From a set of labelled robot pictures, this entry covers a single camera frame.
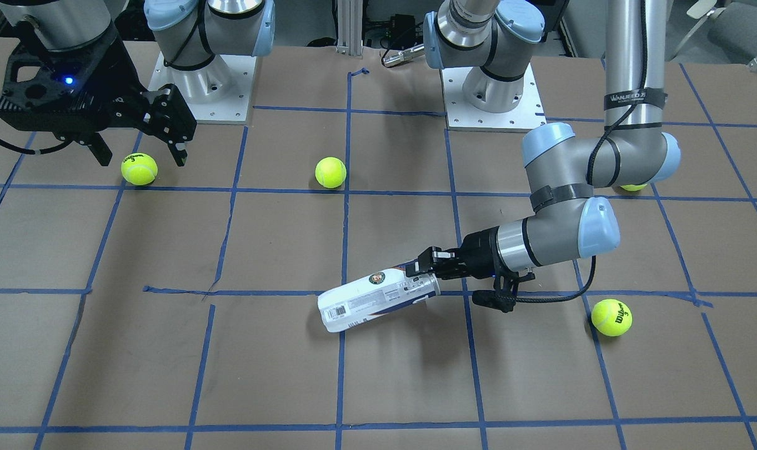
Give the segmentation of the tennis ball far top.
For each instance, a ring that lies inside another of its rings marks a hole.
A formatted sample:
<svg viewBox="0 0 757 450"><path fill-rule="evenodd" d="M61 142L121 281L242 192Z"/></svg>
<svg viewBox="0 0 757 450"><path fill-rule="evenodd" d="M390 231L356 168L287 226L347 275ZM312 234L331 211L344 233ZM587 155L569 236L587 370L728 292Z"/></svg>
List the tennis ball far top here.
<svg viewBox="0 0 757 450"><path fill-rule="evenodd" d="M155 181L158 175L158 165L151 156L136 152L122 160L121 174L128 183L135 186L145 186Z"/></svg>

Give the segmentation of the tennis ball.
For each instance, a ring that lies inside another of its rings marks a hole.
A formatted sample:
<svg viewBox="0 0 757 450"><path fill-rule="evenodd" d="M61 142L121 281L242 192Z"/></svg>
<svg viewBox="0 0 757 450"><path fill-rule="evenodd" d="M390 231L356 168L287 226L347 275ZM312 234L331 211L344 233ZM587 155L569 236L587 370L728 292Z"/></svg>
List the tennis ball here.
<svg viewBox="0 0 757 450"><path fill-rule="evenodd" d="M121 174L128 183L135 186L145 186L155 181L158 175L158 165L151 156L136 152L122 160Z"/></svg>
<svg viewBox="0 0 757 450"><path fill-rule="evenodd" d="M609 337L624 335L633 325L629 306L617 299L604 299L595 304L590 320L595 330Z"/></svg>
<svg viewBox="0 0 757 450"><path fill-rule="evenodd" d="M346 182L347 168L338 157L324 157L316 163L314 175L322 187L334 189Z"/></svg>
<svg viewBox="0 0 757 450"><path fill-rule="evenodd" d="M647 183L644 184L628 184L628 185L622 185L620 186L621 190L624 190L626 192L638 192L644 190L644 188L648 187Z"/></svg>

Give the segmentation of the tennis ball upper middle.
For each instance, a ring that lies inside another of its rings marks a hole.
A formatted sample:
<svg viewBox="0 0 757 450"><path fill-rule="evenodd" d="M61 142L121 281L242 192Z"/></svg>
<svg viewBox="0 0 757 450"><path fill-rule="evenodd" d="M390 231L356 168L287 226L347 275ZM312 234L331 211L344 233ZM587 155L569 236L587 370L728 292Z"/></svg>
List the tennis ball upper middle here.
<svg viewBox="0 0 757 450"><path fill-rule="evenodd" d="M324 157L316 163L314 175L322 187L334 189L346 182L347 168L338 157Z"/></svg>

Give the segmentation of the tennis ball centre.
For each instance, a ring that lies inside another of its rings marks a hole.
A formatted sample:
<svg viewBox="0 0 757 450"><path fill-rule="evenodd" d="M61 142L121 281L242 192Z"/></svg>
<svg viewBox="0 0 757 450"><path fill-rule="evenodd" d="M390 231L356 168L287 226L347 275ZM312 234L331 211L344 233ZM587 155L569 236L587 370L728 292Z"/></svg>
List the tennis ball centre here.
<svg viewBox="0 0 757 450"><path fill-rule="evenodd" d="M628 185L622 185L620 186L621 190L624 190L626 192L638 192L644 190L644 188L648 187L647 183L644 184L628 184Z"/></svg>
<svg viewBox="0 0 757 450"><path fill-rule="evenodd" d="M617 299L604 299L595 304L590 320L595 330L609 337L624 335L633 325L629 306Z"/></svg>

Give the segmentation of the aluminium frame post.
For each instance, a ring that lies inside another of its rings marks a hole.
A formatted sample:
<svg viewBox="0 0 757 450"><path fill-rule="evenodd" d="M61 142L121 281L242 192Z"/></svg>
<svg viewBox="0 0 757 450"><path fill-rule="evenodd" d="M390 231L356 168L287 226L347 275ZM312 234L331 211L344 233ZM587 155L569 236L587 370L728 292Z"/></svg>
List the aluminium frame post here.
<svg viewBox="0 0 757 450"><path fill-rule="evenodd" d="M364 1L340 0L335 4L336 52L361 59Z"/></svg>

